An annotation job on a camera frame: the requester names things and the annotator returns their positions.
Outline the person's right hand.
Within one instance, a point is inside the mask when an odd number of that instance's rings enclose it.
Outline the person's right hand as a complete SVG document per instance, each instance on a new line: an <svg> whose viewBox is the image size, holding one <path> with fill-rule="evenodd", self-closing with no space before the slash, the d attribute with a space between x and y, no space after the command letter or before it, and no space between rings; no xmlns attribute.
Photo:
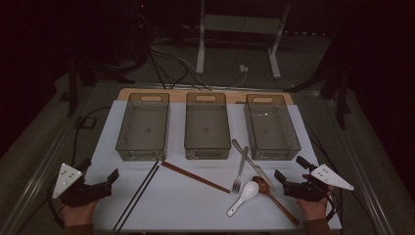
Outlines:
<svg viewBox="0 0 415 235"><path fill-rule="evenodd" d="M309 202L303 199L297 199L297 204L300 206L302 217L305 221L323 220L327 221L326 211L328 206L328 197L332 195L332 191L327 193L319 202Z"/></svg>

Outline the white metal stand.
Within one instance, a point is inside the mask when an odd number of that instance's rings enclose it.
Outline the white metal stand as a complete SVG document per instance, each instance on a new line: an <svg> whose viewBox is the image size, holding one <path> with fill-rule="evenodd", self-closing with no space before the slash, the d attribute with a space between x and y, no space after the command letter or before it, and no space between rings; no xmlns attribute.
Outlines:
<svg viewBox="0 0 415 235"><path fill-rule="evenodd" d="M268 60L274 79L280 79L281 73L277 62L277 49L279 47L291 5L286 4L282 16L278 19L260 17L242 17L232 15L213 15L206 13L206 0L201 0L200 7L200 36L199 49L196 62L196 73L203 74L205 70L206 41L205 33L207 30L244 32L258 34L273 34L275 36L273 44L267 49Z"/></svg>

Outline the transparent grey plastic bin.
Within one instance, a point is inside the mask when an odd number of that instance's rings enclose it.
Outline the transparent grey plastic bin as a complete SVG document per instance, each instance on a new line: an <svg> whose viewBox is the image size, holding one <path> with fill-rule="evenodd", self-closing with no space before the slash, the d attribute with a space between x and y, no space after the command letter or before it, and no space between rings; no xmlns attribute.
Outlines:
<svg viewBox="0 0 415 235"><path fill-rule="evenodd" d="M169 119L167 93L129 95L115 149L125 162L163 161Z"/></svg>
<svg viewBox="0 0 415 235"><path fill-rule="evenodd" d="M231 149L226 96L188 93L184 137L187 160L227 160Z"/></svg>
<svg viewBox="0 0 415 235"><path fill-rule="evenodd" d="M248 94L244 112L254 160L291 161L301 150L283 95Z"/></svg>

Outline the metal fork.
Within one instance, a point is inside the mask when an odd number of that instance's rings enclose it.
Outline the metal fork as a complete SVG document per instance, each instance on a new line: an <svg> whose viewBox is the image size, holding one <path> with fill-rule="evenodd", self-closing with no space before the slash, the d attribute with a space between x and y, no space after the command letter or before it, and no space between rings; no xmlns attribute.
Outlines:
<svg viewBox="0 0 415 235"><path fill-rule="evenodd" d="M233 186L232 186L232 192L235 193L235 194L238 194L239 191L240 191L241 175L242 175L242 172L243 172L243 168L244 168L245 160L246 160L246 155L247 155L248 151L249 151L249 147L245 147L244 150L243 150L238 175L237 175L237 178L234 180L234 183L233 183Z"/></svg>

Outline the person's left hand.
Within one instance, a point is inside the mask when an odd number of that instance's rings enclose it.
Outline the person's left hand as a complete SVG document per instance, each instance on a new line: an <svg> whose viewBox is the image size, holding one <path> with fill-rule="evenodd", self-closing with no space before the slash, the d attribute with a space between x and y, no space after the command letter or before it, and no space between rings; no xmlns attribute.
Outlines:
<svg viewBox="0 0 415 235"><path fill-rule="evenodd" d="M75 208L64 206L62 210L64 226L92 224L96 205L97 201Z"/></svg>

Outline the black tripod stand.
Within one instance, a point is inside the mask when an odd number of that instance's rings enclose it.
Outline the black tripod stand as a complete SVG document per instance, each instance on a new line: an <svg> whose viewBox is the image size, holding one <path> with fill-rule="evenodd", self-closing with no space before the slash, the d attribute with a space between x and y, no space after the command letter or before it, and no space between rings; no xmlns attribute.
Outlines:
<svg viewBox="0 0 415 235"><path fill-rule="evenodd" d="M323 88L320 90L319 95L322 99L332 99L335 94L338 95L338 103L336 110L336 120L342 129L346 128L345 114L347 111L346 93L348 86L348 71L349 66L337 66L331 69L327 69L321 73L315 74L312 78L295 85L291 88L284 88L284 92L297 93L303 89L315 84L323 79L326 80Z"/></svg>
<svg viewBox="0 0 415 235"><path fill-rule="evenodd" d="M78 105L78 84L80 80L83 86L93 87L98 79L94 74L94 70L102 72L109 78L118 81L119 83L132 84L133 81L126 79L120 74L116 73L88 57L70 58L69 59L69 92L66 98L69 101L68 116L74 114Z"/></svg>

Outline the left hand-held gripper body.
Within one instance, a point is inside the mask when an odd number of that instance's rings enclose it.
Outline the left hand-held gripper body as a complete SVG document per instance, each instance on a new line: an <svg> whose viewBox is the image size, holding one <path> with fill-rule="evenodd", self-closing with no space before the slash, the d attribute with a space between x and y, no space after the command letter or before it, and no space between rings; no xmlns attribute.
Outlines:
<svg viewBox="0 0 415 235"><path fill-rule="evenodd" d="M81 207L89 203L99 201L112 194L112 185L107 180L94 185L85 183L84 173L69 164L61 164L55 188L52 192L53 199L60 199L69 207Z"/></svg>

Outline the wooden spoon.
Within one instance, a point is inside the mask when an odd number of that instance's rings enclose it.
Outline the wooden spoon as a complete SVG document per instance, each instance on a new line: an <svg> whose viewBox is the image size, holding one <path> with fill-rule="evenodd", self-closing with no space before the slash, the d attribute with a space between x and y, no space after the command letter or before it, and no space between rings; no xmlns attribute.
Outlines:
<svg viewBox="0 0 415 235"><path fill-rule="evenodd" d="M253 181L258 184L259 192L265 196L267 196L275 205L276 207L283 213L283 215L293 224L299 225L300 222L297 218L291 214L271 193L269 185L266 183L264 179L259 176L254 176Z"/></svg>

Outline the white ceramic spoon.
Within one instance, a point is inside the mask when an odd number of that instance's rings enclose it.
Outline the white ceramic spoon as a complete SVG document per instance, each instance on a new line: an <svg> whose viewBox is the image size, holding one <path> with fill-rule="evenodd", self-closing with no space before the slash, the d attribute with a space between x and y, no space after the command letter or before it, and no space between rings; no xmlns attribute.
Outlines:
<svg viewBox="0 0 415 235"><path fill-rule="evenodd" d="M227 211L227 215L231 217L239 206L245 201L253 198L259 191L259 186L256 182L250 181L245 186L237 202Z"/></svg>

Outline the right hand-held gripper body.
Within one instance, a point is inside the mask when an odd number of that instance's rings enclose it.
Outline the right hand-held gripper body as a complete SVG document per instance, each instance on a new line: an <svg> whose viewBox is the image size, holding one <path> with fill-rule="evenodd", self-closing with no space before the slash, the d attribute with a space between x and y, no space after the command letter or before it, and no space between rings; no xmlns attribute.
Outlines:
<svg viewBox="0 0 415 235"><path fill-rule="evenodd" d="M308 178L302 183L287 180L283 182L284 194L286 196L309 202L319 202L325 198L329 193L330 186L349 191L354 190L350 183L325 164L320 166L313 165Z"/></svg>

